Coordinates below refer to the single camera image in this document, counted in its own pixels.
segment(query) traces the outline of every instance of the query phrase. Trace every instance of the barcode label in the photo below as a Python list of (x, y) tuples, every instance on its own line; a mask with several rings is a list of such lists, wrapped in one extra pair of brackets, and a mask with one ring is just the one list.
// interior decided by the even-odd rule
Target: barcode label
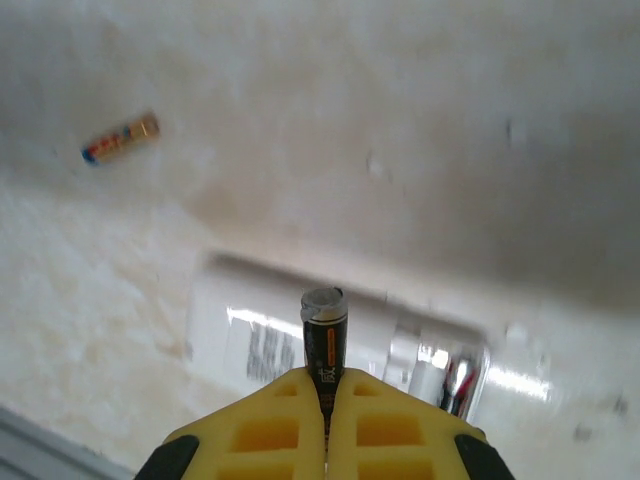
[(272, 382), (291, 370), (294, 362), (293, 336), (259, 323), (251, 325), (247, 378)]

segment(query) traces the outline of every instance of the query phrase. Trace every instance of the white surface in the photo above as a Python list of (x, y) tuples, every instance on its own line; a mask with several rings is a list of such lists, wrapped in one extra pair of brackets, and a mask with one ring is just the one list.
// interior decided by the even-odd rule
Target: white surface
[[(198, 258), (222, 246), (495, 344), (516, 322), (504, 355), (535, 368), (493, 374), (483, 428), (517, 478), (637, 477), (638, 17), (635, 0), (2, 2), (0, 402), (138, 468), (233, 398), (181, 359)], [(149, 107), (157, 144), (81, 163)]]

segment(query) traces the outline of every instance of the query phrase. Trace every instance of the colorful battery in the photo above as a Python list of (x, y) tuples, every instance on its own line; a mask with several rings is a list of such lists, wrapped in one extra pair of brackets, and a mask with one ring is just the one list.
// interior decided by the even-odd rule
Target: colorful battery
[(305, 361), (318, 392), (328, 443), (338, 382), (344, 372), (347, 299), (339, 288), (319, 288), (305, 292), (301, 303)]
[(90, 165), (110, 163), (117, 154), (159, 134), (158, 120), (147, 113), (91, 141), (82, 149), (82, 157)]

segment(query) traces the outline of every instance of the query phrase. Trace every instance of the black rubber pad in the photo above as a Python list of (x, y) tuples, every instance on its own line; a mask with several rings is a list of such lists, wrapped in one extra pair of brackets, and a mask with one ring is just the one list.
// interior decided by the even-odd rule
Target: black rubber pad
[(498, 451), (491, 445), (471, 435), (457, 435), (455, 442), (469, 480), (515, 480)]
[(156, 448), (134, 480), (180, 480), (196, 453), (200, 440), (193, 435), (160, 445)]

